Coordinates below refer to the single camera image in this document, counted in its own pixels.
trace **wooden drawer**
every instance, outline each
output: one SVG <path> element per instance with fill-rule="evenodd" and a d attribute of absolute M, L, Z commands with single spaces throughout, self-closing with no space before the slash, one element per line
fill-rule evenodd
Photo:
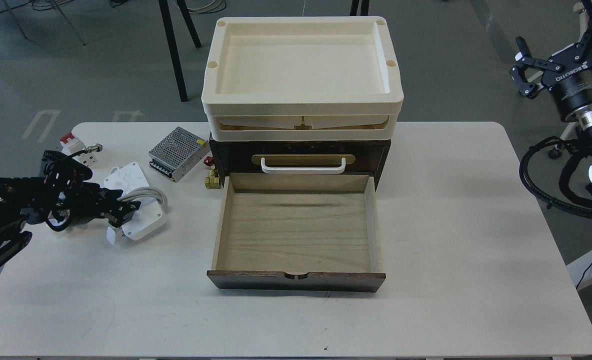
<path fill-rule="evenodd" d="M 378 187 L 390 151 L 391 140 L 369 141 L 215 141 L 209 140 L 220 185 L 231 173 L 262 173 L 253 162 L 258 155 L 351 155 L 344 174 L 373 176 Z"/>
<path fill-rule="evenodd" d="M 221 289 L 376 292 L 374 178 L 232 173 L 207 276 Z"/>

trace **metal mesh cover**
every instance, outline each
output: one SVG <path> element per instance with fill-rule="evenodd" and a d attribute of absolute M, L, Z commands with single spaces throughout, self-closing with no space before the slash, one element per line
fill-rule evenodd
<path fill-rule="evenodd" d="M 200 137 L 181 127 L 175 128 L 158 145 L 149 151 L 149 155 L 166 166 L 176 169 L 193 153 L 200 150 L 205 142 Z"/>

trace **metal fitting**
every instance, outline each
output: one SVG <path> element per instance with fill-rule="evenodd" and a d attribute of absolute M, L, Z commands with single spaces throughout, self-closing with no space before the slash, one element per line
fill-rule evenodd
<path fill-rule="evenodd" d="M 220 189 L 221 178 L 218 176 L 216 166 L 212 165 L 209 169 L 209 176 L 205 177 L 205 187 L 207 189 Z"/>

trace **concrete floor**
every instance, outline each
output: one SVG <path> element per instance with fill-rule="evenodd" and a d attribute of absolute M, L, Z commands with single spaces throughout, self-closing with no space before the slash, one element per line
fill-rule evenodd
<path fill-rule="evenodd" d="M 24 2 L 8 0 L 10 6 Z M 59 150 L 58 138 L 81 122 L 206 121 L 200 94 L 218 18 L 301 16 L 304 5 L 306 16 L 345 16 L 350 3 L 229 0 L 221 13 L 193 16 L 203 48 L 192 46 L 180 12 L 170 4 L 189 102 L 179 101 L 156 1 L 129 0 L 116 8 L 107 0 L 63 5 L 86 46 L 55 11 L 29 5 L 14 10 L 29 39 L 2 13 L 0 176 L 34 176 L 42 152 Z M 401 68 L 405 102 L 398 120 L 495 121 L 519 157 L 530 145 L 561 134 L 565 124 L 550 97 L 522 98 L 507 71 L 518 35 L 541 58 L 576 41 L 573 5 L 573 0 L 372 0 L 369 14 L 387 19 Z M 534 179 L 555 193 L 563 162 L 544 153 L 536 157 Z M 584 180 L 574 182 L 580 186 Z M 555 209 L 543 212 L 566 263 L 592 249 L 591 220 Z M 592 322 L 592 286 L 579 294 Z"/>

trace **red and white connector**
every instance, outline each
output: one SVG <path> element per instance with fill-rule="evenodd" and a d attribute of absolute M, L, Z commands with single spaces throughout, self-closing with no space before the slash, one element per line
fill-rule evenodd
<path fill-rule="evenodd" d="M 85 143 L 81 141 L 78 137 L 76 137 L 71 132 L 65 134 L 65 136 L 60 138 L 60 145 L 62 146 L 62 152 L 66 155 L 71 155 L 73 153 L 79 152 L 81 150 L 87 150 L 88 147 L 85 146 Z M 96 155 L 93 153 L 95 151 L 100 150 L 91 150 L 89 152 L 81 153 L 78 156 L 74 157 L 78 160 L 79 163 L 83 164 L 86 167 L 91 167 L 93 164 L 97 162 Z"/>

